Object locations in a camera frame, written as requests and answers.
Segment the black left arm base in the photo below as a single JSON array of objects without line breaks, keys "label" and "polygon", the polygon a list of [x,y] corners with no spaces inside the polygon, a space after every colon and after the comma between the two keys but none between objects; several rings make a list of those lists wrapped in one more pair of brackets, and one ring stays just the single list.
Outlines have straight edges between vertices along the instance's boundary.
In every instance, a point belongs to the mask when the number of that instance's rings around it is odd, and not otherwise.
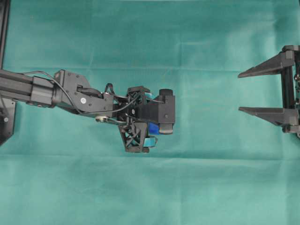
[{"label": "black left arm base", "polygon": [[0,145],[14,134],[16,102],[0,98]]}]

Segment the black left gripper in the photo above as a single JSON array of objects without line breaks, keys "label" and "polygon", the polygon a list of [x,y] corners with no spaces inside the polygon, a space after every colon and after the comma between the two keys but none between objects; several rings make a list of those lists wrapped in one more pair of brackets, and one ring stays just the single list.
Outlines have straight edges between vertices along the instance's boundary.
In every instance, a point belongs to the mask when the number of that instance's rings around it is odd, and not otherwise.
[{"label": "black left gripper", "polygon": [[118,128],[125,152],[149,153],[150,148],[156,146],[158,139],[155,136],[149,135],[147,123],[150,121],[142,118],[141,112],[142,107],[152,99],[152,94],[149,89],[137,86],[128,88],[127,97],[129,101],[134,100],[134,102],[125,109],[114,112],[112,124],[121,124],[118,125]]}]

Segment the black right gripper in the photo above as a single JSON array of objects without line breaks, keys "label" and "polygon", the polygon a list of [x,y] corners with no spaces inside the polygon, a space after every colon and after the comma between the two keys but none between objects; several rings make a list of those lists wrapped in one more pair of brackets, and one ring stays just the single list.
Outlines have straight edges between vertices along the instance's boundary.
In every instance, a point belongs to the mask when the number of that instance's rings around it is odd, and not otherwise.
[{"label": "black right gripper", "polygon": [[286,45],[282,52],[248,69],[238,78],[281,73],[284,108],[239,107],[239,111],[284,127],[285,133],[300,136],[300,46]]}]

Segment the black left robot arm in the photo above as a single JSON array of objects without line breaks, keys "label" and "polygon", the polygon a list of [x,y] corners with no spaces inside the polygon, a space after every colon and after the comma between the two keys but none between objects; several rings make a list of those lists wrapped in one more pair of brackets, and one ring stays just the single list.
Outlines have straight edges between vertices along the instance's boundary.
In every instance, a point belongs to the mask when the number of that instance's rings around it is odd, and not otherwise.
[{"label": "black left robot arm", "polygon": [[104,91],[91,87],[85,76],[66,70],[50,76],[43,71],[0,72],[0,141],[14,133],[16,103],[42,108],[61,108],[75,115],[94,118],[118,127],[127,152],[149,152],[157,144],[160,122],[142,116],[142,110],[154,111],[164,99],[152,98],[150,90],[137,86],[117,95],[108,83]]}]

